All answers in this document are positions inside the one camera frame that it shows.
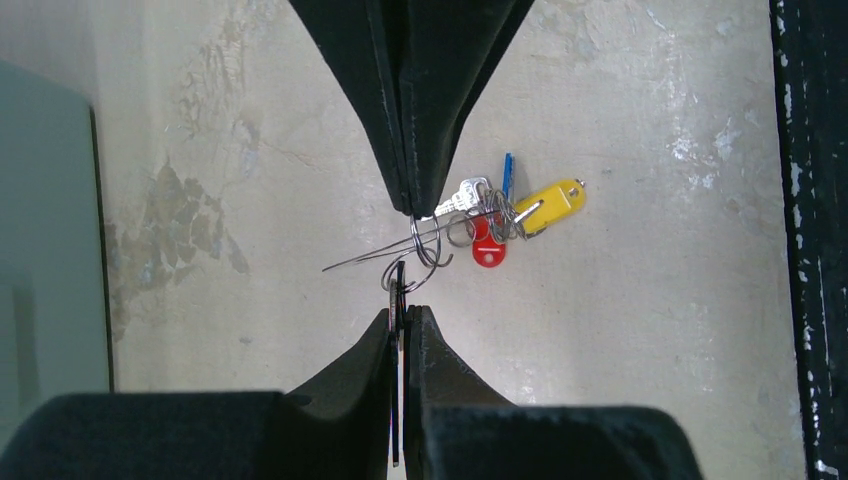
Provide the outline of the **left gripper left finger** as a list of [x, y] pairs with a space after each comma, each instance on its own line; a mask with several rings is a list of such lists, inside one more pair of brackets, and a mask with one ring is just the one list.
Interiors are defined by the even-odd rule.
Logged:
[[71, 394], [39, 407], [1, 456], [5, 479], [383, 479], [393, 363], [388, 314], [290, 392]]

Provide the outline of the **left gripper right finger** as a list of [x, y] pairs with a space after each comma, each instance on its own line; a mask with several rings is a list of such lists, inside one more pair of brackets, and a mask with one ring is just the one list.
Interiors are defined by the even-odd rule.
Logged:
[[404, 319], [409, 479], [700, 479], [684, 430], [634, 405], [517, 405], [447, 343], [432, 310]]

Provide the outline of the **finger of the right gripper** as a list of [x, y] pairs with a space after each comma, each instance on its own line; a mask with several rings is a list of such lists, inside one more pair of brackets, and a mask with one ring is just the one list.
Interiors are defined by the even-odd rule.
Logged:
[[529, 1], [393, 1], [399, 58], [393, 87], [402, 156], [400, 211], [431, 215], [477, 100], [531, 7]]
[[411, 214], [386, 3], [309, 0], [291, 6], [357, 114], [392, 206]]

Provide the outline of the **blue key tag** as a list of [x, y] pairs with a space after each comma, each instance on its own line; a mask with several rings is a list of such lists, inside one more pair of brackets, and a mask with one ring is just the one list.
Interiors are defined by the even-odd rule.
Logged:
[[504, 157], [504, 168], [502, 177], [502, 191], [505, 198], [511, 202], [514, 193], [514, 171], [515, 160], [511, 152], [507, 152]]

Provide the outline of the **metal keyring with keys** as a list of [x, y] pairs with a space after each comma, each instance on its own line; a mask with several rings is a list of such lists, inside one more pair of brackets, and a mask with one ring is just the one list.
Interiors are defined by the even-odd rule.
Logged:
[[408, 296], [451, 264], [457, 249], [472, 253], [472, 220], [485, 217], [492, 236], [506, 246], [528, 240], [523, 215], [485, 177], [463, 180], [433, 214], [410, 221], [407, 237], [354, 256], [338, 267], [381, 257], [390, 260], [380, 283], [385, 310], [388, 360], [389, 460], [409, 479], [427, 476], [426, 429], [434, 410], [512, 410], [514, 404], [488, 385], [448, 344], [433, 312]]

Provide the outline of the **red key tag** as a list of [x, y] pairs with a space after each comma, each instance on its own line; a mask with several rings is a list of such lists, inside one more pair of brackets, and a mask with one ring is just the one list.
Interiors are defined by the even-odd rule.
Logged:
[[472, 225], [471, 250], [474, 261], [484, 268], [498, 267], [506, 258], [507, 246], [495, 240], [485, 217], [474, 218]]

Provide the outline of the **yellow key tag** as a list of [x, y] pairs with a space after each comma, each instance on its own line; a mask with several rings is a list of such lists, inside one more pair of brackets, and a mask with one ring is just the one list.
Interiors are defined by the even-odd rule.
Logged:
[[581, 210], [586, 204], [586, 184], [579, 179], [564, 179], [518, 201], [514, 208], [523, 215], [521, 226], [527, 237]]

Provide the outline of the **green plastic storage box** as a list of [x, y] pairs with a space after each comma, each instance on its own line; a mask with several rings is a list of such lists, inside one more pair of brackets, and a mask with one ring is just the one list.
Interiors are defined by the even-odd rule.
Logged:
[[87, 100], [1, 66], [1, 434], [111, 386], [96, 137]]

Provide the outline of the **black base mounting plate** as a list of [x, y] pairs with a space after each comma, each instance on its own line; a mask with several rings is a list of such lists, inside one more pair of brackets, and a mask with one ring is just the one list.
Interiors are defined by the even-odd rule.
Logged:
[[770, 4], [806, 476], [847, 476], [847, 4]]

